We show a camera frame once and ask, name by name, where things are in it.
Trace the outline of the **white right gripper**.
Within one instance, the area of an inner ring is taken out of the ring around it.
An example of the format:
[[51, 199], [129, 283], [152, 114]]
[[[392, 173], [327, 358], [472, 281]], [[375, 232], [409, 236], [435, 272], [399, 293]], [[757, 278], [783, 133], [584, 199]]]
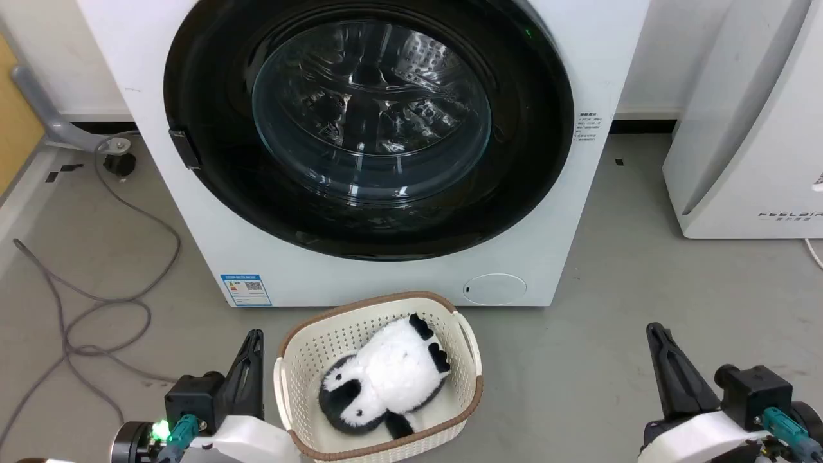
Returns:
[[707, 462], [750, 440], [759, 444], [770, 436], [763, 429], [747, 431], [726, 413], [714, 412], [720, 408], [720, 399], [676, 345], [669, 329], [649, 323], [646, 335], [664, 419], [699, 415], [653, 439], [640, 452], [641, 462]]

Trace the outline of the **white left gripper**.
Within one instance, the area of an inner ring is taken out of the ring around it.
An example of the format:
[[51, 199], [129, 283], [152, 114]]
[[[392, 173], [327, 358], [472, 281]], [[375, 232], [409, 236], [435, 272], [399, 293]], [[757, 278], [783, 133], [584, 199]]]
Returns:
[[193, 441], [194, 462], [301, 461], [287, 431], [257, 419], [265, 417], [264, 358], [264, 332], [251, 329], [222, 387], [222, 413], [228, 417], [214, 435]]

